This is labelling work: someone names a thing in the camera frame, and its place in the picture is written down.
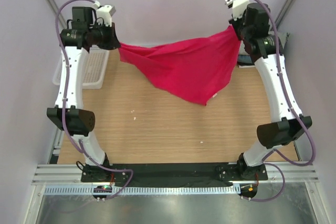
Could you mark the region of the red t-shirt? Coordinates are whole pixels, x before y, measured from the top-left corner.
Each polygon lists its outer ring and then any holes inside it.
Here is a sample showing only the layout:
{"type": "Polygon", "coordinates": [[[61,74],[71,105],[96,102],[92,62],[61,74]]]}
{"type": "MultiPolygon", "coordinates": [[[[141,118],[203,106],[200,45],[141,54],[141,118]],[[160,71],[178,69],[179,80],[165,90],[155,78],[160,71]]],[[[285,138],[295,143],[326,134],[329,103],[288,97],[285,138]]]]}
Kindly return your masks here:
{"type": "Polygon", "coordinates": [[[201,37],[141,47],[122,44],[120,60],[134,65],[158,89],[185,101],[206,105],[225,88],[240,48],[234,28],[201,37]]]}

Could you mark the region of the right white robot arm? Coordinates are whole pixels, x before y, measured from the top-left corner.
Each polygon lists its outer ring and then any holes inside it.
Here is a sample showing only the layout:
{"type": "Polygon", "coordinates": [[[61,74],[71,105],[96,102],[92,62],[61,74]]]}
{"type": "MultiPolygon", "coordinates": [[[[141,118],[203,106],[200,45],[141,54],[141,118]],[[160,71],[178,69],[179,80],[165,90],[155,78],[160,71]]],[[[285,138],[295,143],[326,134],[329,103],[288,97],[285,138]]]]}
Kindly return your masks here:
{"type": "Polygon", "coordinates": [[[248,180],[262,171],[268,154],[297,140],[312,119],[302,114],[291,90],[280,39],[269,31],[268,5],[233,0],[229,8],[233,12],[229,22],[258,70],[270,106],[271,122],[257,127],[257,142],[237,161],[238,177],[248,180]]]}

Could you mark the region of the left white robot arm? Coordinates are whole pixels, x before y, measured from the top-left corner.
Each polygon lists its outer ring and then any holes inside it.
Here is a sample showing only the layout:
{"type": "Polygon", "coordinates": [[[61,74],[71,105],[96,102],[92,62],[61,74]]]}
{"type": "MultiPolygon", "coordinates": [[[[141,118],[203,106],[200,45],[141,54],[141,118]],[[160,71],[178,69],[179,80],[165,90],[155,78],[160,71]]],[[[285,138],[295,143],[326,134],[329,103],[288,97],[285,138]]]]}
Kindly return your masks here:
{"type": "Polygon", "coordinates": [[[111,177],[112,169],[94,133],[95,114],[84,109],[82,90],[91,47],[109,51],[121,46],[112,21],[115,11],[111,5],[72,8],[67,27],[58,33],[62,56],[58,97],[54,107],[47,109],[47,117],[84,155],[83,174],[100,182],[111,177]]]}

